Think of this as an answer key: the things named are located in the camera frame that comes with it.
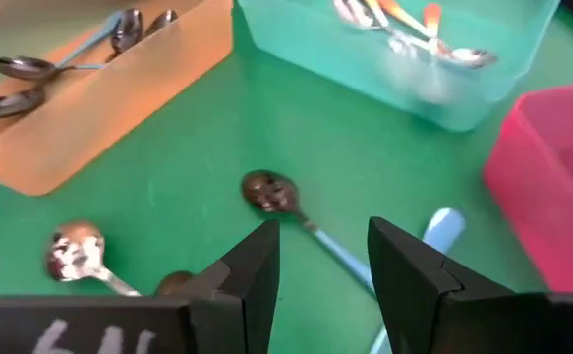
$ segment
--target green table surface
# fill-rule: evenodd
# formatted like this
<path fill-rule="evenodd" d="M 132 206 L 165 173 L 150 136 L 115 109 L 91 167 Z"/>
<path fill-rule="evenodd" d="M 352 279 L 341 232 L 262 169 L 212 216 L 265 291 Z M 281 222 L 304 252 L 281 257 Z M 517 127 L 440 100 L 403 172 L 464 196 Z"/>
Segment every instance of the green table surface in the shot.
<path fill-rule="evenodd" d="M 482 178 L 500 122 L 525 91 L 573 83 L 573 17 L 560 10 L 529 76 L 476 131 L 454 135 L 254 48 L 239 9 L 224 62 L 51 195 L 0 186 L 0 295 L 111 292 L 56 283 L 42 268 L 53 228 L 87 218 L 106 263 L 144 294 L 177 269 L 201 271 L 263 216 L 239 191 L 269 168 L 298 184 L 310 217 L 367 259 L 370 216 L 420 235 L 440 207 L 467 229 L 451 257 L 516 291 L 544 290 Z M 281 229 L 271 353 L 363 353 L 374 299 L 293 222 Z"/>

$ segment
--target orange plastic tray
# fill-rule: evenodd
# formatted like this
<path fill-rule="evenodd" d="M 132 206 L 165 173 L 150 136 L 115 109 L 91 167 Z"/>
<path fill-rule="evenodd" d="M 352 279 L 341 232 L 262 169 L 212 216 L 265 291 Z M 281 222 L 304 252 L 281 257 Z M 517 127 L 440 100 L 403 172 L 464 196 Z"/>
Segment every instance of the orange plastic tray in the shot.
<path fill-rule="evenodd" d="M 71 71 L 48 87 L 47 101 L 26 116 L 0 119 L 0 184 L 46 194 L 129 133 L 232 50 L 232 0 L 148 0 L 134 5 L 146 25 L 174 9 L 179 20 L 103 69 Z M 97 29 L 45 58 L 56 62 Z M 75 63 L 101 63 L 99 44 Z M 0 95 L 31 88 L 6 79 Z"/>

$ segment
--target red container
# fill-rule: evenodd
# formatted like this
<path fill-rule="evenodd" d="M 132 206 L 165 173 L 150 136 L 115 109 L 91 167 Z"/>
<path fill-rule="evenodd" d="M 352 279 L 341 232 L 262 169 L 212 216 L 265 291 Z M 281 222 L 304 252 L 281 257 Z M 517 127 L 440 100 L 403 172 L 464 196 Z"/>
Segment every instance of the red container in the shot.
<path fill-rule="evenodd" d="M 484 173 L 550 289 L 573 291 L 573 86 L 522 96 Z"/>

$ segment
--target transparent blue bin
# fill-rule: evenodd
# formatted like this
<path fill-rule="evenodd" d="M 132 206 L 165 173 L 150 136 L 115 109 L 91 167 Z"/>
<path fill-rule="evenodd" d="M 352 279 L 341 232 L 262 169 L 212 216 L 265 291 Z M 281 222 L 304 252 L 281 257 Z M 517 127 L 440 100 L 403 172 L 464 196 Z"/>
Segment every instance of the transparent blue bin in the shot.
<path fill-rule="evenodd" d="M 475 128 L 529 71 L 559 0 L 439 0 L 439 35 L 499 60 L 466 69 L 425 51 L 395 54 L 388 37 L 346 25 L 333 0 L 238 0 L 255 44 L 349 88 L 454 132 Z M 400 0 L 416 19 L 429 1 Z M 391 23 L 406 33 L 416 33 Z"/>

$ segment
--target plastic tub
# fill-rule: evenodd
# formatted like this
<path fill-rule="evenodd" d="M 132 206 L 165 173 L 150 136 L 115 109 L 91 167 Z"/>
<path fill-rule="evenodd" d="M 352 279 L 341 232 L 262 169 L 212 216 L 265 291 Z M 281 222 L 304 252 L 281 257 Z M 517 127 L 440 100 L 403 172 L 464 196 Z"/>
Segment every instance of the plastic tub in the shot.
<path fill-rule="evenodd" d="M 150 22 L 165 9 L 179 20 L 146 38 L 104 69 L 62 74 L 48 100 L 26 117 L 0 119 L 0 184 L 27 195 L 50 192 L 129 133 L 232 50 L 231 0 L 148 0 L 134 6 Z M 57 61 L 94 32 L 46 58 Z M 99 44 L 77 62 L 100 63 Z M 0 95 L 29 89 L 8 79 Z"/>
<path fill-rule="evenodd" d="M 573 291 L 573 86 L 518 100 L 485 179 L 548 286 Z"/>
<path fill-rule="evenodd" d="M 429 1 L 399 0 L 417 19 Z M 384 33 L 343 23 L 333 0 L 239 2 L 260 49 L 447 130 L 468 131 L 528 72 L 559 0 L 438 1 L 442 39 L 500 56 L 481 70 L 459 69 L 425 52 L 417 59 L 394 54 Z"/>

